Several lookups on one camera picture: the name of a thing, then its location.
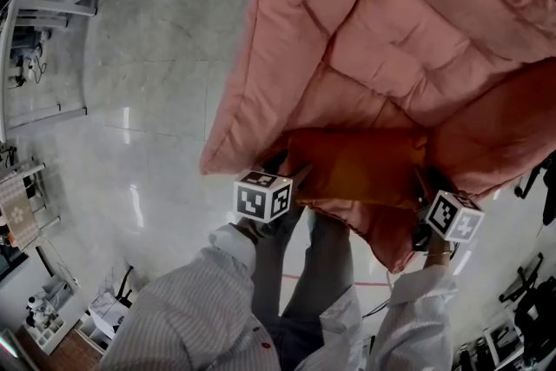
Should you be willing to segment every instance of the pink cushion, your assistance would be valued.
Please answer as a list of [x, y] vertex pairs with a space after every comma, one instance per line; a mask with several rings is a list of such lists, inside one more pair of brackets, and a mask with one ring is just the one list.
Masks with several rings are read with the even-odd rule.
[[[248, 168], [290, 129], [424, 126], [430, 161], [461, 189], [486, 193], [556, 149], [544, 118], [556, 101], [535, 98], [554, 92], [555, 76], [528, 66], [551, 56], [554, 0], [251, 0], [201, 170]], [[503, 103], [514, 96], [519, 113]], [[403, 267], [405, 216], [396, 224], [360, 204], [327, 206], [383, 263]]]

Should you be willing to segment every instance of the striped shirt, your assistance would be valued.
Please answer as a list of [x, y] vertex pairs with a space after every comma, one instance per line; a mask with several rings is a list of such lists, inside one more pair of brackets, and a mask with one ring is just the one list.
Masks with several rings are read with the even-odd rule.
[[[147, 285], [126, 315], [101, 370], [279, 371], [270, 335], [251, 312], [255, 247], [231, 226], [187, 266]], [[446, 268], [403, 275], [367, 370], [450, 369], [445, 304], [455, 292]], [[354, 287], [321, 315], [324, 346], [296, 370], [357, 370], [361, 311]]]

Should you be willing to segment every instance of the tile floor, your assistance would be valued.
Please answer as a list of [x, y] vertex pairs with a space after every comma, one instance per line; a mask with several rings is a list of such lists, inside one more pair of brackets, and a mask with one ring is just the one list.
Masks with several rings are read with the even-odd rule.
[[[187, 263], [212, 229], [233, 218], [232, 178], [201, 177], [197, 163], [247, 2], [98, 0], [96, 17], [73, 20], [48, 42], [43, 80], [10, 92], [11, 116], [57, 103], [89, 108], [86, 117], [17, 140], [21, 156], [48, 165], [44, 186], [62, 223], [45, 250], [55, 265], [67, 264], [86, 302], [112, 268], [122, 273], [127, 262], [143, 280], [157, 277]], [[523, 261], [539, 248], [550, 254], [556, 233], [547, 228], [538, 236], [544, 194], [538, 183], [524, 202], [510, 189], [484, 202], [487, 218], [450, 305], [456, 346], [487, 326]], [[300, 274], [307, 245], [300, 224], [285, 274]], [[374, 283], [358, 286], [369, 311], [389, 296], [386, 271], [356, 235], [353, 245], [356, 280]], [[556, 256], [548, 263], [546, 275]], [[295, 278], [284, 278], [284, 302], [294, 285]], [[366, 320], [368, 332], [383, 315]]]

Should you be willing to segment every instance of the black and white pattern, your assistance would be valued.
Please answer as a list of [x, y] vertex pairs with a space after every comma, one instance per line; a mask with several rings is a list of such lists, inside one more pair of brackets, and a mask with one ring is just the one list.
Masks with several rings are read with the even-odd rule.
[[253, 184], [255, 186], [269, 188], [275, 180], [276, 176], [251, 171], [244, 178], [242, 178], [241, 182], [248, 182], [249, 184]]
[[258, 190], [237, 188], [237, 211], [249, 216], [264, 218], [265, 193]]
[[462, 241], [471, 240], [475, 229], [480, 223], [481, 215], [463, 212], [453, 229], [452, 236], [460, 238]]
[[288, 184], [281, 189], [276, 190], [272, 194], [272, 209], [270, 210], [270, 218], [278, 215], [280, 212], [288, 208], [289, 190], [291, 186]]
[[445, 234], [457, 213], [458, 208], [450, 203], [450, 201], [440, 196], [434, 205], [433, 213], [429, 220], [437, 229]]
[[458, 200], [459, 202], [461, 202], [461, 205], [466, 207], [466, 208], [470, 208], [470, 209], [475, 209], [475, 210], [480, 210], [477, 207], [477, 204], [475, 204], [473, 202], [473, 200], [471, 200], [470, 198], [467, 198], [466, 196], [461, 196], [461, 195], [454, 195], [453, 196], [456, 200]]

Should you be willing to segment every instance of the shirt sleeve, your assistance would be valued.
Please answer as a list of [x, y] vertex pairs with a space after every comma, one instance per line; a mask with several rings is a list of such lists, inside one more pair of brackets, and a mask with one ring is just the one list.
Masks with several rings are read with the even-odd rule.
[[446, 303], [456, 290], [451, 273], [443, 266], [403, 275], [394, 285], [370, 369], [450, 369], [453, 346]]
[[203, 369], [232, 348], [251, 314], [255, 246], [229, 225], [209, 241], [141, 291], [101, 370]]

